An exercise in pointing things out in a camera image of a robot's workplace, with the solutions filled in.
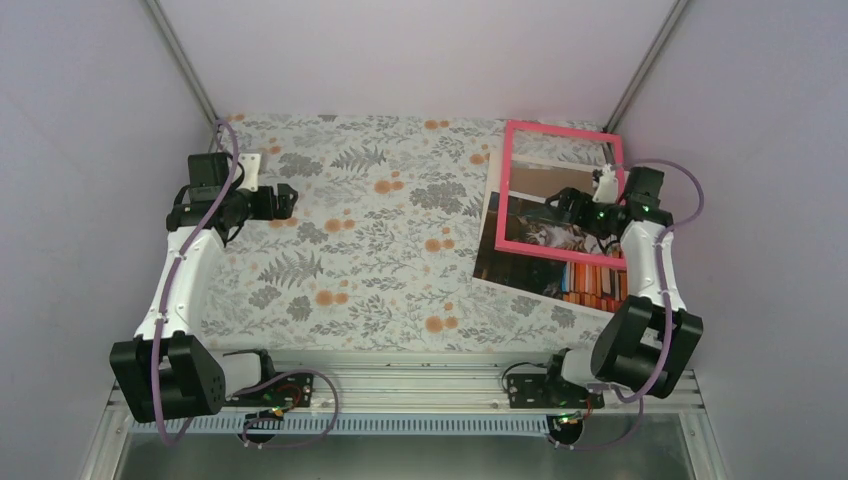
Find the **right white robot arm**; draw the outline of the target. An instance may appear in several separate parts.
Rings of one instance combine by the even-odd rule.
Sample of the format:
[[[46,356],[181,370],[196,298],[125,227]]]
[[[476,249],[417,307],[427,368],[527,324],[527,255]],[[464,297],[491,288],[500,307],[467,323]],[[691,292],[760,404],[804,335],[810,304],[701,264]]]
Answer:
[[[676,286],[672,259],[675,230],[696,217],[675,220],[661,208],[663,164],[645,159],[630,166],[622,193],[610,202],[571,187],[545,201],[554,219],[597,239],[615,237],[624,255],[628,294],[590,358],[593,377],[612,385],[623,403],[670,395],[703,334],[702,318],[689,312]]]

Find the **pink wooden picture frame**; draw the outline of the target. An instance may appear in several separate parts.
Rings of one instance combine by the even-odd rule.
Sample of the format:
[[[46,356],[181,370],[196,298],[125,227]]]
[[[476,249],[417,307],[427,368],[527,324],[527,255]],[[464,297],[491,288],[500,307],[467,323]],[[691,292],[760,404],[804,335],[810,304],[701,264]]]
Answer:
[[[508,220],[508,200],[512,193],[511,170],[512,153],[514,147],[514,135],[517,130],[530,131],[540,134],[558,137],[578,138],[582,140],[609,144],[612,147],[613,166],[617,176],[618,192],[623,191],[624,174],[619,171],[624,165],[623,141],[619,135],[602,133],[598,131],[568,128],[563,126],[539,124],[519,120],[507,120],[504,133],[504,147],[502,151],[501,178],[499,185],[499,204],[497,212],[495,245],[497,251],[519,254],[530,257],[543,258],[561,262],[583,263],[592,266],[605,267],[616,270],[626,269],[624,258],[613,258],[605,255],[591,255],[577,251],[567,251],[533,245],[528,243],[511,241],[506,238]]]

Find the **brown cardboard backing board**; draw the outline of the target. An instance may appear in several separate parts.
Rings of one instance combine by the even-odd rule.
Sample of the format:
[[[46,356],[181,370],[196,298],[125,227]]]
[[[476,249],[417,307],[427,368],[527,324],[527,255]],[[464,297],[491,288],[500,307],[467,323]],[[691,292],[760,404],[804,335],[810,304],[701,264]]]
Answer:
[[[513,153],[509,164],[509,193],[519,198],[543,201],[564,188],[575,188],[593,197],[592,172],[602,167]],[[616,170],[616,176],[620,196],[626,174]]]

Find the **aluminium mounting rail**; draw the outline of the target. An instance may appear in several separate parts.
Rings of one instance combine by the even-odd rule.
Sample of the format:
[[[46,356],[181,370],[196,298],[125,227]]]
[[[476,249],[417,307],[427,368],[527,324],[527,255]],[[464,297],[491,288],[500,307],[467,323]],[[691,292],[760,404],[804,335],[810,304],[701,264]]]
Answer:
[[[343,413],[509,414],[506,367],[548,352],[340,352],[272,350],[274,367],[328,376]]]

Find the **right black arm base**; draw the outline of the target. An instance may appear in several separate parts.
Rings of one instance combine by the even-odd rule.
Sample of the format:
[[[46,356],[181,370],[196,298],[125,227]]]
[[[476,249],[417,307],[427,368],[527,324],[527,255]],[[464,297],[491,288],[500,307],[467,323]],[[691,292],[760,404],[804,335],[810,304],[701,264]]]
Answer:
[[[601,393],[565,382],[557,374],[505,373],[501,383],[512,409],[551,410],[546,415],[546,425],[554,444],[576,443],[586,420],[606,406]]]

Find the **floral patterned table mat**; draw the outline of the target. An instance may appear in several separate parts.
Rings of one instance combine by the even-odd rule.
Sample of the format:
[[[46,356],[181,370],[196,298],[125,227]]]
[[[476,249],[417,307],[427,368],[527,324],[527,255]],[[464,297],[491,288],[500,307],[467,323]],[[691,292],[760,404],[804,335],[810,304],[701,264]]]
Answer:
[[[594,341],[604,313],[476,280],[501,119],[238,114],[262,181],[300,197],[247,224],[210,283],[212,348],[550,351]]]

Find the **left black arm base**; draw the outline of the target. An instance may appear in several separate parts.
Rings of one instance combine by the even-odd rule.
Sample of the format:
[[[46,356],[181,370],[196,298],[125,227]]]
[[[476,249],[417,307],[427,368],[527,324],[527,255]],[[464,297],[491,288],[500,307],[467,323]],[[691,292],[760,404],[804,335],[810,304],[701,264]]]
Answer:
[[[288,374],[275,380],[270,386],[251,393],[234,394],[225,401],[227,407],[256,407],[257,412],[248,413],[241,421],[236,437],[244,442],[265,444],[274,439],[275,434],[246,433],[244,426],[256,418],[266,419],[268,427],[255,426],[257,430],[268,430],[271,424],[281,427],[285,416],[311,404],[315,375],[303,371]]]

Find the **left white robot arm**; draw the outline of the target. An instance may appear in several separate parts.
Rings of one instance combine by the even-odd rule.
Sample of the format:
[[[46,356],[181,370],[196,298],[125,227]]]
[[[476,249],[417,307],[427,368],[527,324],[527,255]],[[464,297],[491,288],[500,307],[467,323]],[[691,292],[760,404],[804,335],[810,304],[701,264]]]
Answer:
[[[240,392],[263,405],[278,391],[268,354],[249,349],[213,354],[201,338],[209,283],[226,246],[249,221],[291,217],[297,192],[265,186],[258,151],[188,157],[189,181],[166,217],[167,251],[156,293],[129,341],[112,346],[109,363],[133,418],[151,423],[214,415]]]

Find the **cat and books photo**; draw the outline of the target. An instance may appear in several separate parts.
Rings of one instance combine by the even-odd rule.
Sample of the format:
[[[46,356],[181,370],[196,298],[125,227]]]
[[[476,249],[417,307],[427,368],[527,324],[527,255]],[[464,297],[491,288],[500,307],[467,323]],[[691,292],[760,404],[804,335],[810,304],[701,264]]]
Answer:
[[[495,249],[499,194],[490,194],[483,221],[473,277],[526,293],[562,300],[582,307],[615,312],[629,294],[628,275],[621,268],[563,262]],[[621,260],[616,238],[599,240],[571,224],[543,219],[544,205],[532,199],[510,197],[505,237],[528,245]]]

